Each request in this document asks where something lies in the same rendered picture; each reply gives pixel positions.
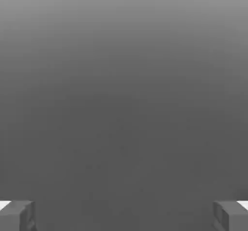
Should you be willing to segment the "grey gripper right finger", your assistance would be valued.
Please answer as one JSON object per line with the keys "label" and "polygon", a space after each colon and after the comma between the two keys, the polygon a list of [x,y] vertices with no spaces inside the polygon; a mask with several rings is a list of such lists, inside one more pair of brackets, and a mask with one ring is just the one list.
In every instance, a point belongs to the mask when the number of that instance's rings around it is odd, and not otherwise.
{"label": "grey gripper right finger", "polygon": [[216,231],[248,231],[248,200],[213,202]]}

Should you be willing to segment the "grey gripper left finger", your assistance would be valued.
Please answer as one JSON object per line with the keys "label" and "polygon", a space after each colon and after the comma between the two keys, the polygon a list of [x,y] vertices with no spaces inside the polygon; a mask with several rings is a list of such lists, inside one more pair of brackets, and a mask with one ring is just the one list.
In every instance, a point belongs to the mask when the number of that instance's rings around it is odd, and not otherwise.
{"label": "grey gripper left finger", "polygon": [[37,231],[35,201],[0,200],[0,231]]}

